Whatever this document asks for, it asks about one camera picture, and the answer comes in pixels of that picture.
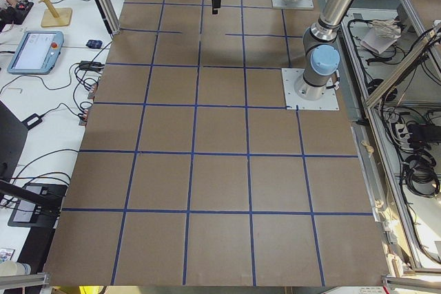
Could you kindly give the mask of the near teach pendant tablet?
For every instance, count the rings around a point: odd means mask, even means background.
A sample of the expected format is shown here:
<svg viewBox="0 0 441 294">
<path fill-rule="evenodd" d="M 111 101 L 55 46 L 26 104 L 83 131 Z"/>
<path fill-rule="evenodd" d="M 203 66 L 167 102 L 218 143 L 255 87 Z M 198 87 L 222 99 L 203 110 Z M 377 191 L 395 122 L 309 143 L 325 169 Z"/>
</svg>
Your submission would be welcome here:
<svg viewBox="0 0 441 294">
<path fill-rule="evenodd" d="M 7 68 L 10 74 L 48 74 L 54 67 L 64 43 L 61 31 L 28 31 Z"/>
</svg>

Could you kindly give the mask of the small blue device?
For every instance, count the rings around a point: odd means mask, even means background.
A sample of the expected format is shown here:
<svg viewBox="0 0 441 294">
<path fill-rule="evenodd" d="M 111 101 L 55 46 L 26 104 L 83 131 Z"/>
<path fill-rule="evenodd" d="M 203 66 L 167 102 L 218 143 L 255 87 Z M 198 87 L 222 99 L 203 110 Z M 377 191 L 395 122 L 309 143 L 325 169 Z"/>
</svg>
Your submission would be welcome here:
<svg viewBox="0 0 441 294">
<path fill-rule="evenodd" d="M 85 45 L 91 49 L 101 49 L 103 42 L 97 39 L 89 39 Z"/>
</svg>

